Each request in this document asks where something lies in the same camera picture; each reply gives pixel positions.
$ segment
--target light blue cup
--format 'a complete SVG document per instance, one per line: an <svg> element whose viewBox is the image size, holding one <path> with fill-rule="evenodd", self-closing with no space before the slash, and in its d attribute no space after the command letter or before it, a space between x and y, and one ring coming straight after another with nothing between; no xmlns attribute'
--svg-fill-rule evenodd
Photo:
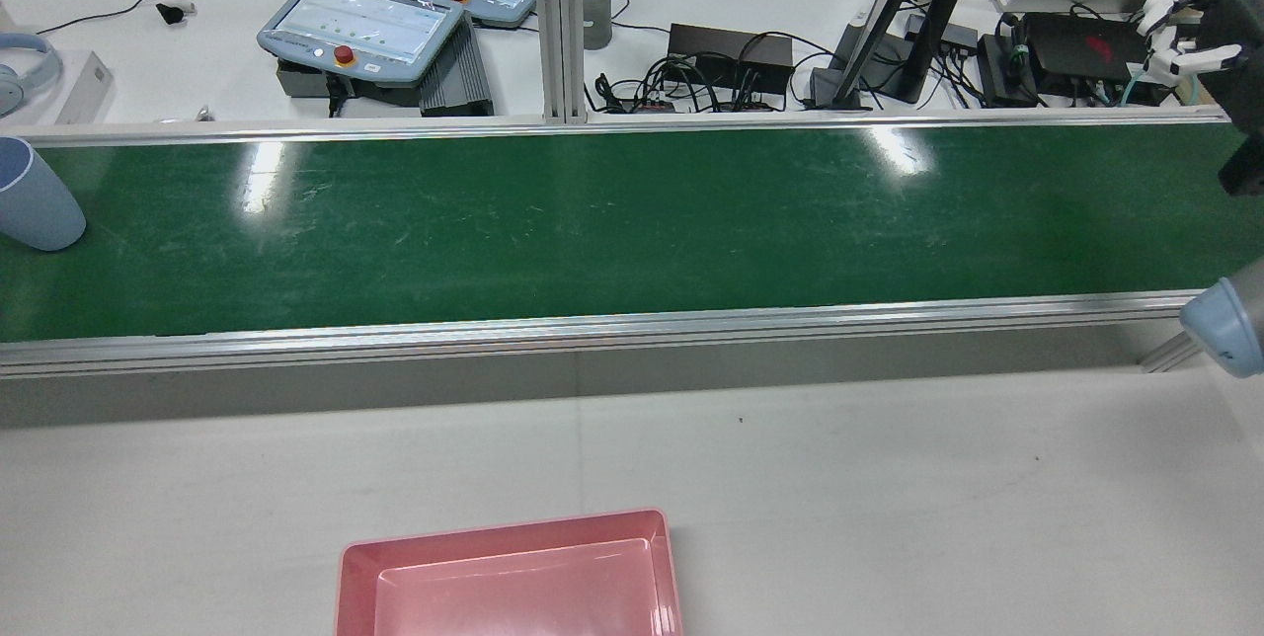
<svg viewBox="0 0 1264 636"><path fill-rule="evenodd" d="M44 158L21 138L0 137L0 234L57 252L86 226L75 196Z"/></svg>

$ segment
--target light blue headphones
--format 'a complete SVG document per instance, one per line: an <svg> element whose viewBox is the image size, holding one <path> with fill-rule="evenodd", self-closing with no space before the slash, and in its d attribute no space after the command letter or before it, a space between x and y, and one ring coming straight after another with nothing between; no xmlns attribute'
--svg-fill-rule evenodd
<svg viewBox="0 0 1264 636"><path fill-rule="evenodd" d="M0 49L30 49L44 54L34 68L23 75L9 66L0 66L0 118L4 118L18 110L37 89L56 81L62 75L62 59L46 38L34 34L0 34Z"/></svg>

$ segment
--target pink tray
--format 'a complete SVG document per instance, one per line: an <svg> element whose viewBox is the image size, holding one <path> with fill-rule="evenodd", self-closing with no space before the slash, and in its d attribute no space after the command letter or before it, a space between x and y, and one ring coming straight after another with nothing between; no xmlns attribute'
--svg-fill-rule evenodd
<svg viewBox="0 0 1264 636"><path fill-rule="evenodd" d="M681 636L660 511L356 542L335 636Z"/></svg>

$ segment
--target black power adapter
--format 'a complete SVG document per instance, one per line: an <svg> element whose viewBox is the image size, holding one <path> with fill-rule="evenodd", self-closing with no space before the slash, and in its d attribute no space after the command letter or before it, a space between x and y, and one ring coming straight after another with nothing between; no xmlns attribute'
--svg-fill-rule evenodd
<svg viewBox="0 0 1264 636"><path fill-rule="evenodd" d="M695 73L680 66L667 66L664 78L681 83L712 83L718 89L746 86L755 92L784 96L790 75L794 75L790 38L776 34L760 37L731 29L708 29L705 25L672 24L667 54L691 57L691 63L705 78L698 81Z"/></svg>

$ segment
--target vertical aluminum post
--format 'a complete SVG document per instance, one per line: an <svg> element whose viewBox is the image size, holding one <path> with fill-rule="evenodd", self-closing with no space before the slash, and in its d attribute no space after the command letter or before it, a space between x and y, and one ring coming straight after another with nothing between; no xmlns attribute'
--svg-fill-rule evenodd
<svg viewBox="0 0 1264 636"><path fill-rule="evenodd" d="M584 0L536 0L545 123L584 123Z"/></svg>

